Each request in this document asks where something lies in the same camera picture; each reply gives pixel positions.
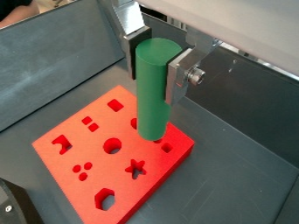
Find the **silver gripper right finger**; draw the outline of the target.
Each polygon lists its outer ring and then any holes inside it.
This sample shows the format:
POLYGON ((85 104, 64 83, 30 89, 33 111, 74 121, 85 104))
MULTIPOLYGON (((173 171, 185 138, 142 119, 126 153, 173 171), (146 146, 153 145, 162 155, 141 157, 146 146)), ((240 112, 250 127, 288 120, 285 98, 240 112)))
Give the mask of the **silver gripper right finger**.
POLYGON ((164 101, 169 106, 184 97, 189 84, 193 86, 201 84, 205 72, 200 69, 200 63, 221 44, 217 38, 192 27, 186 28, 185 42, 190 47, 185 48, 166 64, 164 101))

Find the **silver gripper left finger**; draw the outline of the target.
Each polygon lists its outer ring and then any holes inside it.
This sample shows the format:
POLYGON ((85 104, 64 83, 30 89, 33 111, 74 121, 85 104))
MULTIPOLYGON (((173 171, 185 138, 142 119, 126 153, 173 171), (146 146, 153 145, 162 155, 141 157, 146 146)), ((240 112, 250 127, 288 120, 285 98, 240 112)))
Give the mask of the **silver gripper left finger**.
POLYGON ((120 30, 121 47, 125 52, 129 77, 136 78, 136 46, 152 37, 145 25, 138 3, 134 0, 112 0, 116 25, 120 30))

